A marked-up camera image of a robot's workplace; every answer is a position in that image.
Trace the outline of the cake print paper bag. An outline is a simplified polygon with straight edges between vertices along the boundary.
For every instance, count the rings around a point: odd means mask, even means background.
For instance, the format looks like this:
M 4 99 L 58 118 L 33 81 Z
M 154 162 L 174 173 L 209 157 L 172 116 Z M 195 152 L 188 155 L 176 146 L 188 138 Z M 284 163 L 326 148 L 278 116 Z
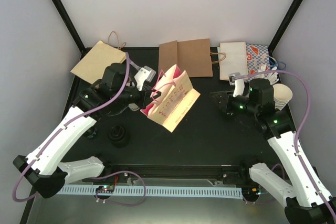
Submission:
M 177 65 L 159 74 L 150 93 L 151 102 L 141 112 L 153 122 L 173 132 L 199 98 L 187 72 Z

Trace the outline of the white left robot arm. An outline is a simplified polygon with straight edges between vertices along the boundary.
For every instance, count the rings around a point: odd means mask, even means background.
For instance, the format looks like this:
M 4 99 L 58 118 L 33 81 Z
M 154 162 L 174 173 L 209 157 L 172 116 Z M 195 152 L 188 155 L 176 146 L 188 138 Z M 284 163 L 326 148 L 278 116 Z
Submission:
M 27 179 L 43 198 L 54 196 L 65 185 L 78 180 L 96 177 L 108 181 L 113 169 L 98 157 L 67 163 L 62 159 L 81 136 L 95 135 L 94 125 L 104 114 L 129 104 L 144 109 L 153 91 L 148 83 L 155 74 L 150 67 L 139 67 L 133 62 L 106 67 L 102 78 L 79 93 L 64 119 L 43 143 L 27 156 L 18 155 L 14 159 L 20 177 Z

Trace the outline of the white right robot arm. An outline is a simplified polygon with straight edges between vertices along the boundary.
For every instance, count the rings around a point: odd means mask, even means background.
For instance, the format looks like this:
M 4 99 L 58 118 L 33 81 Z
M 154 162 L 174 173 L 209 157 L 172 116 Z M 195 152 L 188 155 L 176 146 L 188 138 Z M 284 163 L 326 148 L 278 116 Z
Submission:
M 256 182 L 284 208 L 289 223 L 325 223 L 335 221 L 335 197 L 309 163 L 296 137 L 295 126 L 284 111 L 275 107 L 274 88 L 266 79 L 253 79 L 248 96 L 243 88 L 212 92 L 211 98 L 227 116 L 244 114 L 275 151 L 290 182 L 276 175 L 265 163 L 245 161 L 238 171 L 239 179 Z

